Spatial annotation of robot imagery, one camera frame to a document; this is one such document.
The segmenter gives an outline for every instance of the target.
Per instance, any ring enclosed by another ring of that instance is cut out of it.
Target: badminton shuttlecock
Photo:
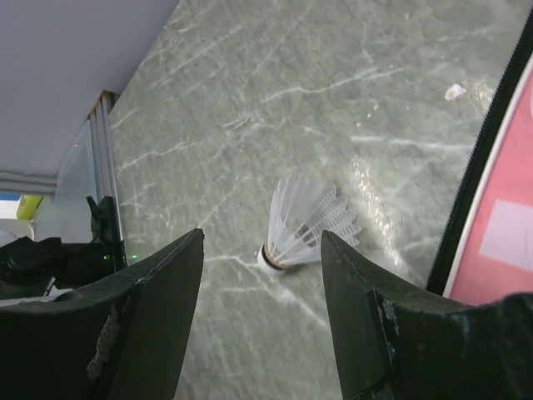
[[[281,274],[296,265],[320,261],[325,230],[356,246],[361,228],[347,206],[347,197],[338,197],[335,185],[301,174],[280,179],[272,196],[268,240],[257,253],[259,265]]]

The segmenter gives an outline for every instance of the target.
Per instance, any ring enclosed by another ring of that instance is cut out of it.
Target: white ceiling
[[[0,173],[55,177],[102,90],[120,93],[178,0],[2,0]]]

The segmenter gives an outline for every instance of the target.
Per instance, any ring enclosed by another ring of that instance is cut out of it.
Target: pink panel
[[[450,298],[472,305],[533,292],[533,79],[508,127]]]

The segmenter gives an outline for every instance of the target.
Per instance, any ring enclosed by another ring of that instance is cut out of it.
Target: black plastic
[[[533,398],[533,295],[466,306],[411,285],[330,232],[321,255],[344,399]]]
[[[461,239],[466,218],[481,180],[481,174],[485,169],[500,125],[531,54],[533,54],[533,11],[530,12],[530,16],[527,18],[520,40],[516,44],[515,51],[492,99],[491,107],[481,126],[476,145],[459,185],[456,200],[451,208],[426,285],[426,289],[430,292],[436,294],[444,292],[450,275],[451,264],[456,255],[457,245]]]
[[[0,398],[172,399],[202,263],[194,230],[53,302],[0,307]]]
[[[79,288],[126,266],[114,201],[87,201],[92,214],[90,243],[22,237],[0,247],[0,299],[42,296],[52,281],[56,288]]]

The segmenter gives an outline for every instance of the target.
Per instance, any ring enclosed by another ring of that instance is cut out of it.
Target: gray marble floor
[[[423,285],[529,6],[182,0],[112,112],[130,259],[206,234],[176,399],[341,398],[320,266],[257,269],[276,181],[337,182],[360,250]]]

